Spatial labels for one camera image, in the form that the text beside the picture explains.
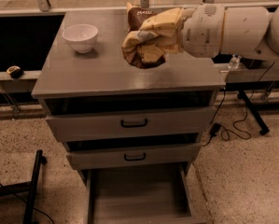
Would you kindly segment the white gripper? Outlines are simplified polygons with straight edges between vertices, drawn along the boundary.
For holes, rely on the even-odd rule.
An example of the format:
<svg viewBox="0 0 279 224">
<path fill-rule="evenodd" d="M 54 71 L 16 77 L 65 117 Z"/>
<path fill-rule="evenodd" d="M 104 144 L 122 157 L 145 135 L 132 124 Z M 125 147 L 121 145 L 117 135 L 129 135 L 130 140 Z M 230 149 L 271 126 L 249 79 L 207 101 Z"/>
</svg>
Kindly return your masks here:
<svg viewBox="0 0 279 224">
<path fill-rule="evenodd" d="M 141 31 L 128 33 L 121 45 L 123 58 L 127 63 L 165 63 L 167 53 L 182 52 L 183 47 L 194 57 L 214 58 L 220 52 L 224 13 L 220 4 L 165 10 L 146 19 Z"/>
</svg>

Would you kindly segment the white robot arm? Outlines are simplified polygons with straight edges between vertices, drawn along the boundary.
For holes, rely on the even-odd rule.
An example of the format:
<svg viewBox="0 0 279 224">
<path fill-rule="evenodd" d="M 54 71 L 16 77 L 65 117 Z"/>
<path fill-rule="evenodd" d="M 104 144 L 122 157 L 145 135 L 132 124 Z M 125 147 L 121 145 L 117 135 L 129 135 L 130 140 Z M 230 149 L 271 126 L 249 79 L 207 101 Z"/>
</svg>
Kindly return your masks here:
<svg viewBox="0 0 279 224">
<path fill-rule="evenodd" d="M 157 67 L 168 53 L 194 57 L 237 55 L 245 59 L 279 60 L 279 7 L 224 7 L 200 4 L 155 13 L 127 5 L 129 33 L 121 49 L 128 64 Z"/>
</svg>

